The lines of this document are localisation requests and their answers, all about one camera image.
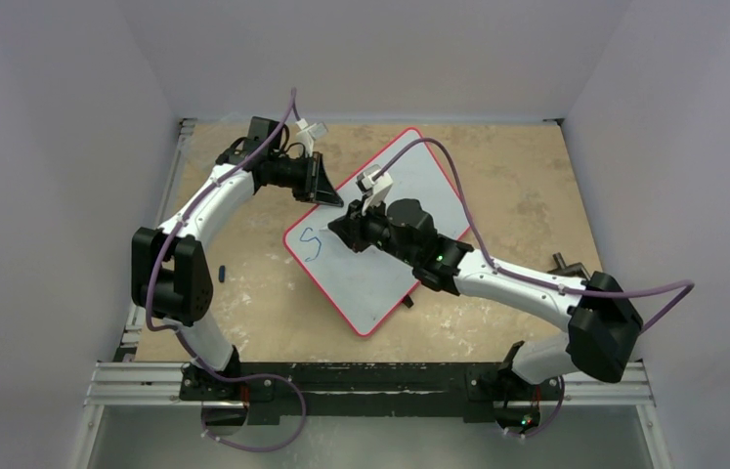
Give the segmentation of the red framed whiteboard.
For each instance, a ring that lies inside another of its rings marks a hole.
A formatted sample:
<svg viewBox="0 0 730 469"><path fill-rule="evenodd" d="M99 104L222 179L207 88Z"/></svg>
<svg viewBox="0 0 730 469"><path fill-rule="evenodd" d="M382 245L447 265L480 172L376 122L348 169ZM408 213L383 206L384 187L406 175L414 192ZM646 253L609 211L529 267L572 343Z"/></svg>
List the red framed whiteboard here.
<svg viewBox="0 0 730 469"><path fill-rule="evenodd" d="M430 144L416 144L392 165L393 185L385 204L416 199L428 212L438 233L462 238L469 231L448 168ZM309 209L283 235L283 244L297 264L356 334L367 337L419 285L411 267L370 247L348 249L327 224L346 214L347 207L319 205Z"/></svg>

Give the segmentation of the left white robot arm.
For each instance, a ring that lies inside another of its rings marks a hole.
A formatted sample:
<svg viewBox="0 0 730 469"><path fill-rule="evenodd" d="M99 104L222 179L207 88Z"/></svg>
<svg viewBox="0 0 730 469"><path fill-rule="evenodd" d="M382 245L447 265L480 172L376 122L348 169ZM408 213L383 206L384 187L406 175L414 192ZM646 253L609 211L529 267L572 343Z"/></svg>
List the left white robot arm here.
<svg viewBox="0 0 730 469"><path fill-rule="evenodd" d="M148 330L176 335L193 366L205 371L203 386L216 399L238 393L241 372L236 347L209 313L214 285L206 249L236 210L266 186L288 189L300 202L342 206L314 149L326 132L323 123L304 118L293 127L252 118L247 133L216 157L206 181L175 215L133 234L133 303L145 309Z"/></svg>

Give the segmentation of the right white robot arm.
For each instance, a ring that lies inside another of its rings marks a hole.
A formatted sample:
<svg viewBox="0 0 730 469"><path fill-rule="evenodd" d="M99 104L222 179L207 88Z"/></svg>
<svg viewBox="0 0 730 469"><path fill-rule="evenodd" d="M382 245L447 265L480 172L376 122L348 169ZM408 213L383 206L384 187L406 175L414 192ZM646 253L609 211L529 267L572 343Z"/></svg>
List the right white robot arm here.
<svg viewBox="0 0 730 469"><path fill-rule="evenodd" d="M643 321L613 277L564 277L497 260L439 233L416 199L361 207L353 201L327 225L350 250L373 247L408 265L431 290L491 300L558 328L553 337L510 349L498 373L506 395L521 398L536 384L577 371L605 383L623 379Z"/></svg>

